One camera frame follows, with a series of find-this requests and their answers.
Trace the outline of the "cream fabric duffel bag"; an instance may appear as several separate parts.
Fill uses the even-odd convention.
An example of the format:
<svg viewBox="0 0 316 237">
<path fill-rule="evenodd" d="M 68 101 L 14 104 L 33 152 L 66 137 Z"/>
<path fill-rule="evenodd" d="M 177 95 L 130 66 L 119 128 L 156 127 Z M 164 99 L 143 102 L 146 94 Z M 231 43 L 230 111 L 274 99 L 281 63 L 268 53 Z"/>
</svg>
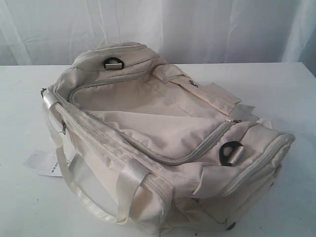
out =
<svg viewBox="0 0 316 237">
<path fill-rule="evenodd" d="M 137 42 L 82 53 L 41 96 L 69 189 L 100 220 L 157 236 L 232 229 L 295 140 Z"/>
</svg>

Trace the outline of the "white paper hang tag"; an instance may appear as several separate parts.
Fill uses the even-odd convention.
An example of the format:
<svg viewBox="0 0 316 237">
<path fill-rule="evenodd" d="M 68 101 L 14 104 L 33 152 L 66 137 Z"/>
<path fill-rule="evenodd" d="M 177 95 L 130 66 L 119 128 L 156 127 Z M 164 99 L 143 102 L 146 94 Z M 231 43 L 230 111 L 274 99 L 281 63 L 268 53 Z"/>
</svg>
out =
<svg viewBox="0 0 316 237">
<path fill-rule="evenodd" d="M 62 177 L 55 151 L 35 150 L 29 155 L 24 165 L 35 169 L 40 176 Z"/>
</svg>

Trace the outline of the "white backdrop curtain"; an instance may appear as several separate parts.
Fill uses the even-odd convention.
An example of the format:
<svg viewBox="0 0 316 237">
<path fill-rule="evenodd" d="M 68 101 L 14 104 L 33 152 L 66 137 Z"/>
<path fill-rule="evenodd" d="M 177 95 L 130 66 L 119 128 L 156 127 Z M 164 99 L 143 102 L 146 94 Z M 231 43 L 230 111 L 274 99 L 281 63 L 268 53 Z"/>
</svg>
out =
<svg viewBox="0 0 316 237">
<path fill-rule="evenodd" d="M 169 63 L 302 62 L 316 69 L 313 0 L 3 0 L 2 65 L 66 65 L 140 42 Z"/>
</svg>

